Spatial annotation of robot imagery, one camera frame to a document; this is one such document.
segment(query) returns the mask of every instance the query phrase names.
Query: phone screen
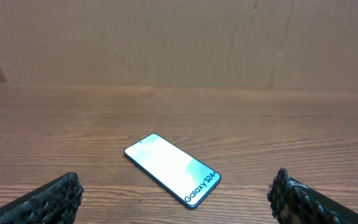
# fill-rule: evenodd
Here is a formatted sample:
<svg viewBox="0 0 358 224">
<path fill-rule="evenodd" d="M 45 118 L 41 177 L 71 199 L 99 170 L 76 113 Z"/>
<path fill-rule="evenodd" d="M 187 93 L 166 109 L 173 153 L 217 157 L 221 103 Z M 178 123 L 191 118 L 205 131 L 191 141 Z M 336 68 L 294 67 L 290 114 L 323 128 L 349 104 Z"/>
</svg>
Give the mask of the phone screen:
<svg viewBox="0 0 358 224">
<path fill-rule="evenodd" d="M 124 154 L 188 208 L 196 208 L 221 180 L 215 170 L 157 134 L 128 147 Z"/>
</svg>

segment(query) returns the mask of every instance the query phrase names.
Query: cardboard wall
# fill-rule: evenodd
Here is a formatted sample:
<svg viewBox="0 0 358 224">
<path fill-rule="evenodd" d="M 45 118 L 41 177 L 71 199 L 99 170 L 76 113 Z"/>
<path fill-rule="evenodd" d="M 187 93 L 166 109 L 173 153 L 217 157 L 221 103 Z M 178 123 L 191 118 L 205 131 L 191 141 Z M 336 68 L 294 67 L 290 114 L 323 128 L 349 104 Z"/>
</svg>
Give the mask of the cardboard wall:
<svg viewBox="0 0 358 224">
<path fill-rule="evenodd" d="M 0 0 L 9 82 L 358 90 L 358 1 Z"/>
</svg>

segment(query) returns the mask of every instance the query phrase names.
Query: wood grain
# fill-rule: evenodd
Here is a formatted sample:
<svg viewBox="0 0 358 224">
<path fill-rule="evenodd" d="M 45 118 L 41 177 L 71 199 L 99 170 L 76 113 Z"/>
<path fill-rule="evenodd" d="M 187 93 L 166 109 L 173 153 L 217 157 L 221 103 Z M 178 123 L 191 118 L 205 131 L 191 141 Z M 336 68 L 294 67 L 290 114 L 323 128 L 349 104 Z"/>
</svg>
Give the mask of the wood grain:
<svg viewBox="0 0 358 224">
<path fill-rule="evenodd" d="M 196 210 L 124 158 L 150 133 L 222 174 Z M 358 92 L 0 83 L 0 206 L 75 171 L 77 223 L 276 223 L 280 167 L 358 212 Z"/>
</svg>

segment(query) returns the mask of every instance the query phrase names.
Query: black textured pad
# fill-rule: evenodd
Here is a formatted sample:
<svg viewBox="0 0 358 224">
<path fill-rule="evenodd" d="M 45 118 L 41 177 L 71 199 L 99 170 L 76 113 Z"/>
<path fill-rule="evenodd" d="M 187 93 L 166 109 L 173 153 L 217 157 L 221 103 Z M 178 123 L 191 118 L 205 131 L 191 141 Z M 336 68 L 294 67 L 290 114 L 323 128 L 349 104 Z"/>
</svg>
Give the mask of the black textured pad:
<svg viewBox="0 0 358 224">
<path fill-rule="evenodd" d="M 0 224 L 74 223 L 84 189 L 69 172 L 0 208 Z"/>
<path fill-rule="evenodd" d="M 356 224 L 358 213 L 292 179 L 280 169 L 267 199 L 281 224 Z"/>
</svg>

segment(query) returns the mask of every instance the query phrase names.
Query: wooden table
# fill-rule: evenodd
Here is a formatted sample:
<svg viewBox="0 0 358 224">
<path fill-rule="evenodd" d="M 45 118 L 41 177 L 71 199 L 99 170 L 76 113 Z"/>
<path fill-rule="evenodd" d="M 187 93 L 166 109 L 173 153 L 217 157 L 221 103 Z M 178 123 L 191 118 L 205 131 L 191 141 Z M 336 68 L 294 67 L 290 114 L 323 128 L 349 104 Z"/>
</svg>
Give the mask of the wooden table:
<svg viewBox="0 0 358 224">
<path fill-rule="evenodd" d="M 196 210 L 123 156 L 150 133 L 222 174 Z M 358 92 L 0 83 L 0 206 L 75 171 L 77 223 L 276 223 L 280 167 L 358 212 Z"/>
</svg>

